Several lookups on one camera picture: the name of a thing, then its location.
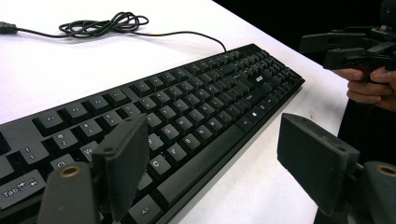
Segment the keyboard cable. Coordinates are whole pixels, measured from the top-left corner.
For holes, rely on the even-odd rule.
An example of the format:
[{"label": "keyboard cable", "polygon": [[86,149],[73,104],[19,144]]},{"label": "keyboard cable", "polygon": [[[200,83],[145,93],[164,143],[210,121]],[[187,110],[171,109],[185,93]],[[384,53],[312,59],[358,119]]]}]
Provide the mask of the keyboard cable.
[{"label": "keyboard cable", "polygon": [[113,19],[111,19],[111,21],[73,21],[70,23],[65,23],[59,26],[59,29],[64,32],[64,35],[48,35],[33,30],[18,28],[15,24],[0,21],[0,35],[15,35],[17,32],[25,32],[34,35],[42,35],[49,38],[73,37],[77,39],[93,39],[108,33],[133,34],[144,36],[191,34],[200,35],[214,40],[221,44],[224,52],[227,52],[225,46],[216,38],[194,31],[178,31],[165,34],[144,34],[136,32],[136,30],[138,30],[141,25],[146,25],[148,23],[149,19],[145,16],[136,16],[132,12],[119,12],[113,17]]}]

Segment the human hand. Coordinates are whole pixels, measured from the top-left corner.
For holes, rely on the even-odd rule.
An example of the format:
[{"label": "human hand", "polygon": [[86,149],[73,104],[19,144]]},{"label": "human hand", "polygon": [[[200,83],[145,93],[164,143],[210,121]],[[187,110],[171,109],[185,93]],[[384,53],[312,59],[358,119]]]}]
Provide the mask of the human hand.
[{"label": "human hand", "polygon": [[385,67],[375,69],[370,79],[376,83],[362,82],[362,71],[352,68],[332,70],[338,76],[348,80],[346,96],[358,103],[372,104],[396,112],[396,71]]}]

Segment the white table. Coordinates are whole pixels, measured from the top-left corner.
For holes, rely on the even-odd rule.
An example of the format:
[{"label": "white table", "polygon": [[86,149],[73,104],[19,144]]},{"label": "white table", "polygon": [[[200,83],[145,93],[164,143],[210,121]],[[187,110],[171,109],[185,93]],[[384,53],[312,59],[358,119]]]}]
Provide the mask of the white table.
[{"label": "white table", "polygon": [[[209,0],[3,1],[0,21],[56,35],[63,23],[110,20],[119,11],[148,17],[141,33],[200,32],[227,49],[255,43],[305,79],[290,103],[174,222],[313,223],[317,206],[276,159],[280,113],[312,119],[337,134],[347,83]],[[221,52],[218,43],[198,35],[108,35],[90,41],[1,35],[0,123]]]}]

